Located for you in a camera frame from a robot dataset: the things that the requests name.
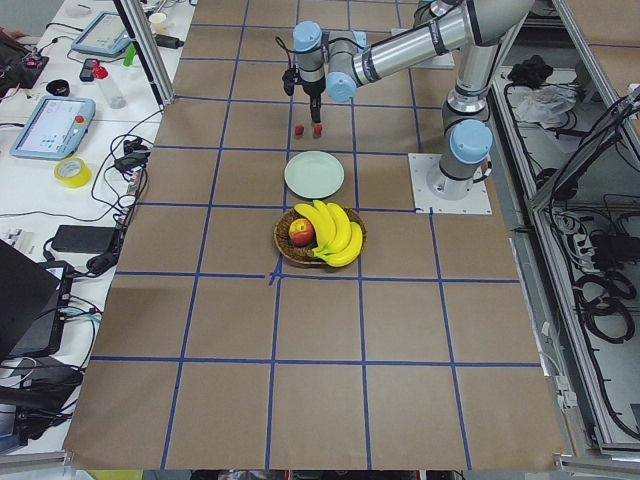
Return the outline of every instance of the white mounting plate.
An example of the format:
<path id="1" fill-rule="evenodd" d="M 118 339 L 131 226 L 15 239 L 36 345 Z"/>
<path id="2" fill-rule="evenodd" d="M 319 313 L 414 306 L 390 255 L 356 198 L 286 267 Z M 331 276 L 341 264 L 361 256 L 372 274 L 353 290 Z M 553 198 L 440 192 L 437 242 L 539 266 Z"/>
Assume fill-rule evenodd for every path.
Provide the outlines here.
<path id="1" fill-rule="evenodd" d="M 406 32 L 407 28 L 392 28 L 391 35 L 399 35 L 402 32 Z M 432 70 L 453 70 L 456 64 L 453 61 L 453 55 L 451 52 L 444 55 L 438 55 L 424 62 L 420 62 L 417 65 L 413 65 L 411 68 L 430 68 Z"/>
<path id="2" fill-rule="evenodd" d="M 417 213 L 456 213 L 460 215 L 491 215 L 491 203 L 484 182 L 474 183 L 462 200 L 445 200 L 434 195 L 427 186 L 427 172 L 440 161 L 440 154 L 410 153 L 409 169 L 413 187 L 413 203 Z M 474 178 L 482 176 L 480 168 Z"/>

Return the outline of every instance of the hand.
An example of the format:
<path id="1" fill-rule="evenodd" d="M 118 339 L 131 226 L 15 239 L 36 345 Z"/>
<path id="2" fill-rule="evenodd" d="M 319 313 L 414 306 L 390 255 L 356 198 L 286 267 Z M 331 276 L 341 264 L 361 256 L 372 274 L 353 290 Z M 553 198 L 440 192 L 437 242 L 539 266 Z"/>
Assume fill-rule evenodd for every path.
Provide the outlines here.
<path id="1" fill-rule="evenodd" d="M 15 29 L 11 29 L 11 28 L 3 28 L 2 29 L 2 33 L 4 33 L 5 35 L 7 35 L 8 37 L 13 38 L 14 40 L 20 38 L 20 37 L 26 37 L 27 34 L 24 33 L 22 30 L 15 30 Z"/>

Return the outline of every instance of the round plate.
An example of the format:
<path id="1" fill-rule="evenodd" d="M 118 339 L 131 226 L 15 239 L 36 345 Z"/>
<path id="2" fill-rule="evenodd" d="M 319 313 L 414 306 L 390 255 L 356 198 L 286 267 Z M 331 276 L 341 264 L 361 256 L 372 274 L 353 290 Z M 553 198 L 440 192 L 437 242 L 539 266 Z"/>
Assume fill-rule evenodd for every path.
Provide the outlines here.
<path id="1" fill-rule="evenodd" d="M 328 153 L 302 152 L 287 163 L 284 181 L 300 197 L 325 198 L 342 186 L 344 168 L 336 157 Z"/>

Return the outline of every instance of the small red fruit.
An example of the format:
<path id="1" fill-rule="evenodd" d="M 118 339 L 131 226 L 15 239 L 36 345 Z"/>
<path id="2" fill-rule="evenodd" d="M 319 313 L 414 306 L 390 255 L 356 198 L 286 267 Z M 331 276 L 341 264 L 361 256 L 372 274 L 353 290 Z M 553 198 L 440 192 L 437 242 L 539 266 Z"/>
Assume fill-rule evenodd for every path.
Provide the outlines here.
<path id="1" fill-rule="evenodd" d="M 306 218 L 297 218 L 289 226 L 289 239 L 296 247 L 309 245 L 316 236 L 313 225 Z"/>

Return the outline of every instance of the plastic bag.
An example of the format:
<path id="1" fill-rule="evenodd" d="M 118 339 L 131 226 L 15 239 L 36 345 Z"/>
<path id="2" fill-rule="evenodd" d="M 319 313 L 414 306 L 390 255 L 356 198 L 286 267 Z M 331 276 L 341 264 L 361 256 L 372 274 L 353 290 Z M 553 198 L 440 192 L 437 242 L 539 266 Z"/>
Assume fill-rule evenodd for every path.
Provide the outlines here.
<path id="1" fill-rule="evenodd" d="M 519 122 L 539 123 L 543 128 L 560 127 L 566 122 L 565 113 L 575 104 L 574 90 L 549 85 L 527 95 L 514 114 Z"/>

